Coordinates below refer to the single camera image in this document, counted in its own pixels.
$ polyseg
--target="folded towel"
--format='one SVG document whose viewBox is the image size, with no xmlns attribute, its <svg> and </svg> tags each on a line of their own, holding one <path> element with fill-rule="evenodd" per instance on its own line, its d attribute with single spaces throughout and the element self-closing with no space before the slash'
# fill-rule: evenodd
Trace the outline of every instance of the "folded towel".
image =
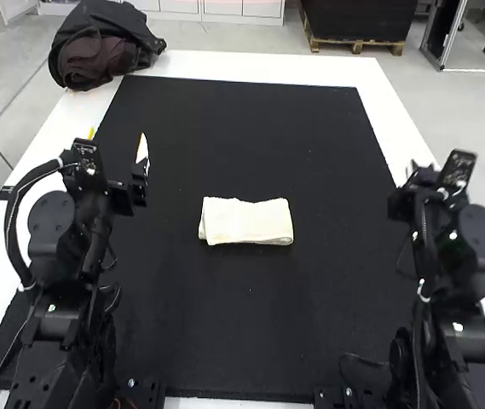
<svg viewBox="0 0 485 409">
<path fill-rule="evenodd" d="M 290 245 L 293 226 L 289 204 L 285 199 L 249 203 L 204 197 L 199 239 L 206 240 L 208 245 Z"/>
</svg>

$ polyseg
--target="black cable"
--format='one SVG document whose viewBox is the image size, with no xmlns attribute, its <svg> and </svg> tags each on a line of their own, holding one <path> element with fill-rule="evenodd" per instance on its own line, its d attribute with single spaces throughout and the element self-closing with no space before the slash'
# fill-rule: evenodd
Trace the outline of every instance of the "black cable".
<svg viewBox="0 0 485 409">
<path fill-rule="evenodd" d="M 383 368 L 390 365 L 390 363 L 387 362 L 387 361 L 369 360 L 368 358 L 364 358 L 364 357 L 362 357 L 358 354 L 352 354 L 351 352 L 345 352 L 338 359 L 338 372 L 339 372 L 343 382 L 346 383 L 346 385 L 348 385 L 352 389 L 354 389 L 354 385 L 352 384 L 352 382 L 346 376 L 346 373 L 344 372 L 344 366 L 343 366 L 343 362 L 345 362 L 348 358 L 350 358 L 351 360 L 355 360 L 359 364 L 371 367 L 373 369 L 383 369 Z"/>
<path fill-rule="evenodd" d="M 397 261 L 396 261 L 396 273 L 399 275 L 406 277 L 408 279 L 419 279 L 416 275 L 412 275 L 410 273 L 406 273 L 400 268 L 400 263 L 401 263 L 401 258 L 403 257 L 403 254 L 405 253 L 405 249 L 407 248 L 407 243 L 411 239 L 411 230 L 409 229 L 409 232 L 407 235 L 403 236 L 403 241 L 399 245 L 399 250 L 397 251 Z"/>
<path fill-rule="evenodd" d="M 113 297 L 112 303 L 109 304 L 104 309 L 104 314 L 109 314 L 113 312 L 113 310 L 119 306 L 119 303 L 121 301 L 121 293 L 122 293 L 122 287 L 121 285 L 117 285 L 117 291 L 115 292 L 115 296 Z"/>
<path fill-rule="evenodd" d="M 64 151 L 60 159 L 53 159 L 37 168 L 30 170 L 13 188 L 9 195 L 7 210 L 3 220 L 3 233 L 5 238 L 5 247 L 14 270 L 20 276 L 20 282 L 25 288 L 30 288 L 35 284 L 35 280 L 30 273 L 22 255 L 20 254 L 19 240 L 16 231 L 16 219 L 19 214 L 20 202 L 26 193 L 34 184 L 44 177 L 52 175 L 63 167 L 73 166 L 70 161 L 71 154 Z"/>
</svg>

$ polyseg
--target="gray floor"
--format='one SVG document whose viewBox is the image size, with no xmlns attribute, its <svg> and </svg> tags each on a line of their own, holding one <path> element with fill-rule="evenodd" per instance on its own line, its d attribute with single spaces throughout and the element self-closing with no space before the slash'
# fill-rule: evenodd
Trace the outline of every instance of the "gray floor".
<svg viewBox="0 0 485 409">
<path fill-rule="evenodd" d="M 0 150 L 11 165 L 18 162 L 61 97 L 62 90 L 50 78 L 47 67 L 39 68 L 60 23 L 58 18 L 27 16 L 17 26 L 3 28 L 0 19 L 0 50 L 5 50 L 0 52 Z M 150 21 L 149 25 L 167 40 L 170 49 L 310 54 L 293 7 L 286 8 L 282 27 L 166 20 Z M 485 68 L 485 56 L 478 45 L 484 41 L 478 37 L 481 31 L 482 27 L 468 25 L 459 34 L 450 66 Z M 485 74 L 435 72 L 418 50 L 423 32 L 424 22 L 415 22 L 401 58 L 385 49 L 364 49 L 363 56 L 378 59 L 440 163 L 454 147 L 479 153 L 471 193 L 475 201 L 485 205 Z M 320 55 L 351 53 L 348 48 L 336 47 L 323 49 Z M 0 186 L 8 174 L 9 167 L 0 159 Z"/>
</svg>

